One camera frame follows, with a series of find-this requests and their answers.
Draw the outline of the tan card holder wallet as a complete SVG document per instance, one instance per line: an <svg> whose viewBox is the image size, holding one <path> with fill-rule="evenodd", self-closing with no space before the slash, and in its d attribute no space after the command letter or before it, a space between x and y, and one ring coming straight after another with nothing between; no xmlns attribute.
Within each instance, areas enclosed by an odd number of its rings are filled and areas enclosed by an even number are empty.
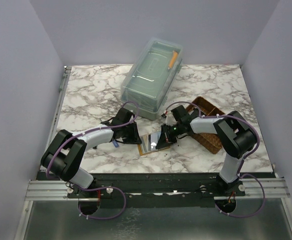
<svg viewBox="0 0 292 240"><path fill-rule="evenodd" d="M157 143L159 141L160 132L153 132L150 134L145 134L140 136L141 144L138 144L138 151L140 156L149 155L158 151L163 151L170 149L170 147L165 147L161 149L156 149Z"/></svg>

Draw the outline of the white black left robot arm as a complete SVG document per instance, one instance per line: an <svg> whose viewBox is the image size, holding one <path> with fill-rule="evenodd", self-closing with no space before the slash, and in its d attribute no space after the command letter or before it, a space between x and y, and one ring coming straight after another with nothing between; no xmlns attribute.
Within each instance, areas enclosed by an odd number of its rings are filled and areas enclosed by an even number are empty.
<svg viewBox="0 0 292 240"><path fill-rule="evenodd" d="M80 167L85 151L118 139L123 144L140 144L136 115L125 108L97 127L79 133L60 130L41 158L41 166L59 179L79 186L83 196L90 198L97 190L94 177Z"/></svg>

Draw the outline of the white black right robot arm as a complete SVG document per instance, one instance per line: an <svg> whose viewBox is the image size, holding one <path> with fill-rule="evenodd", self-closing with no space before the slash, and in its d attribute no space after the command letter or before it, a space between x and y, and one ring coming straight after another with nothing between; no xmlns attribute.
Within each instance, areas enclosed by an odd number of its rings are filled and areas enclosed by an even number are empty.
<svg viewBox="0 0 292 240"><path fill-rule="evenodd" d="M227 196L234 190L234 184L239 180L239 172L244 160L254 153L260 144L260 137L255 128L249 124L239 112L205 116L195 108L189 113L182 105L174 108L172 115L175 125L163 124L156 144L160 150L177 143L181 135L215 134L219 137L226 151L223 167L217 176L216 191Z"/></svg>

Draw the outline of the blue red screwdriver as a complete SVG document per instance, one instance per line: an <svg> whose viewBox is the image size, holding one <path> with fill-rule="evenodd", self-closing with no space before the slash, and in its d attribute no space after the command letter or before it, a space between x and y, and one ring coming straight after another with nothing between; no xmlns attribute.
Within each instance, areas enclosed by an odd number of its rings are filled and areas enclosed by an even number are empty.
<svg viewBox="0 0 292 240"><path fill-rule="evenodd" d="M113 141L113 145L114 145L114 147L116 147L116 148L119 147L119 144L118 144L116 141Z"/></svg>

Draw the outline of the brown woven divided basket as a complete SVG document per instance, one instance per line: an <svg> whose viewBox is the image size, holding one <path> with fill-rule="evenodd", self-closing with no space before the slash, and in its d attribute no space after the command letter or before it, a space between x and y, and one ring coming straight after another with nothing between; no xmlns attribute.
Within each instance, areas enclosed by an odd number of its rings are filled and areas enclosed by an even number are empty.
<svg viewBox="0 0 292 240"><path fill-rule="evenodd" d="M225 114L222 110L201 96L195 98L192 103L200 108L201 115L216 116ZM222 144L217 134L197 133L193 134L191 137L204 146L212 154L217 154L222 149Z"/></svg>

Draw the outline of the clear plastic storage box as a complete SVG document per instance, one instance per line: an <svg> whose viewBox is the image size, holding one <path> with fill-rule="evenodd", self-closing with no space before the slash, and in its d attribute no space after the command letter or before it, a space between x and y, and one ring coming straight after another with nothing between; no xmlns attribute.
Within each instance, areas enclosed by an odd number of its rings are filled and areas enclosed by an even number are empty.
<svg viewBox="0 0 292 240"><path fill-rule="evenodd" d="M178 57L172 69L168 65L173 55ZM167 101L168 94L182 65L183 46L170 41L152 38L141 51L121 84L120 99L125 108L136 110L138 115L151 121L157 119Z"/></svg>

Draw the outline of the orange utility knife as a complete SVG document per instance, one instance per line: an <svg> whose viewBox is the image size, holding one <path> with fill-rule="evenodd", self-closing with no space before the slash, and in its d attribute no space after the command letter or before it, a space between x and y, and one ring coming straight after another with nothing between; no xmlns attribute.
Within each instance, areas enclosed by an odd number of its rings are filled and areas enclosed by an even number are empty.
<svg viewBox="0 0 292 240"><path fill-rule="evenodd" d="M173 51L172 58L171 58L170 63L169 63L169 65L168 65L168 69L169 69L169 70L173 68L173 66L174 66L174 64L175 64L175 61L176 61L177 57L178 57L178 52Z"/></svg>

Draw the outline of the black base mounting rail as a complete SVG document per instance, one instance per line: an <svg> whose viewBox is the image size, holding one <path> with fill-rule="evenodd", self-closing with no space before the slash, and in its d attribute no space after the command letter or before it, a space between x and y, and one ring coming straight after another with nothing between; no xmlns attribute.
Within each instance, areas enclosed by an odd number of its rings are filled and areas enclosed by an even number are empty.
<svg viewBox="0 0 292 240"><path fill-rule="evenodd" d="M29 183L30 201L77 202L84 211L97 208L213 208L216 202L281 199L290 196L285 179L272 173L251 173L222 188L216 173L101 173L92 183L97 191L81 190L60 180Z"/></svg>

